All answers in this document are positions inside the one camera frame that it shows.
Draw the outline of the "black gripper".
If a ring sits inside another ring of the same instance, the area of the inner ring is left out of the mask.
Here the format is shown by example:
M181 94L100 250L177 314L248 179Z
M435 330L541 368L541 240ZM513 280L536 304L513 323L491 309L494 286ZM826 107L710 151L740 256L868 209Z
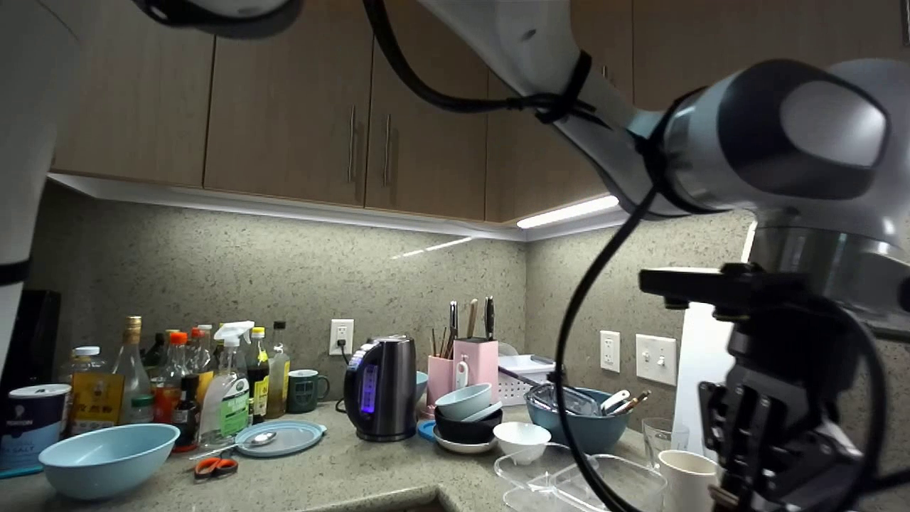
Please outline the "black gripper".
M715 512L847 512L907 485L905 471L878 474L887 378L873 334L806 274L642 272L641 290L733 324L725 381L698 384L703 445L722 466Z

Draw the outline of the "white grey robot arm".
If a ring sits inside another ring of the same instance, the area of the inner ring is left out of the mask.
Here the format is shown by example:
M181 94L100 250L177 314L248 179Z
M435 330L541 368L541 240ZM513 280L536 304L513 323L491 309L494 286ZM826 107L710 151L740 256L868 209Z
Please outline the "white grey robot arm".
M443 111L531 108L597 168L625 225L584 274L557 337L555 384L574 316L607 263L646 213L757 218L749 264L716 274L641 272L641 290L715 304L733 323L725 384L703 381L703 442L719 455L715 512L841 512L907 486L878 475L887 378L875 340L907 341L910 70L845 60L816 70L766 60L679 94L665 111L635 108L578 48L568 0L418 0L513 92L464 101L432 92L406 67L385 0L363 0L372 38L402 84ZM135 0L172 28L271 38L301 0ZM0 334L8 357L45 172L81 71L81 31L49 0L0 4ZM840 429L837 400L860 357L870 378L865 449Z

